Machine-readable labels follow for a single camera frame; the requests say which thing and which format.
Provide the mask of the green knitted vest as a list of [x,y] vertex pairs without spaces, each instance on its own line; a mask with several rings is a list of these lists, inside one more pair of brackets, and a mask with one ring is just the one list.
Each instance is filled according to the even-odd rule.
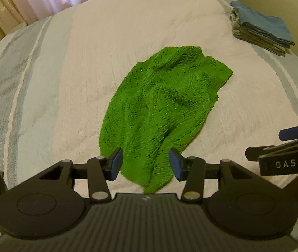
[[123,150],[122,175],[154,193],[170,181],[169,151],[198,135],[233,74],[200,47],[165,47],[138,62],[113,95],[103,119],[102,156]]

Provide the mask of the folded grey-green garment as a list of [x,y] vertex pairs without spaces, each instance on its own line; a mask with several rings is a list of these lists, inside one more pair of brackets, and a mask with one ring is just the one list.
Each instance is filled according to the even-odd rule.
[[240,17],[237,10],[232,9],[229,18],[232,25],[233,36],[239,40],[255,44],[263,49],[270,51],[278,56],[285,56],[287,48],[276,43],[274,40],[269,39],[262,35],[257,35],[255,32],[249,32],[242,27]]

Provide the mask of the grey patterned bedspread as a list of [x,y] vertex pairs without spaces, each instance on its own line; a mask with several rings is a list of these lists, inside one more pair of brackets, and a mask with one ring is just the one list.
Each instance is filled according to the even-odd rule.
[[[236,39],[231,0],[89,0],[0,41],[0,171],[13,188],[63,159],[125,155],[112,193],[181,193],[169,149],[209,163],[245,158],[250,146],[279,144],[298,125],[298,58],[280,58]],[[198,112],[215,101],[206,119]],[[126,171],[132,171],[128,177]]]

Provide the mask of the folded blue garment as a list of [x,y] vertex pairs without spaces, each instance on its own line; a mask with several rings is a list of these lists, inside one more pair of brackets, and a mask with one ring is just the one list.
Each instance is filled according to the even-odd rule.
[[295,45],[287,25],[281,18],[264,15],[239,1],[232,1],[231,7],[235,23],[240,25],[243,32],[271,40],[284,48]]

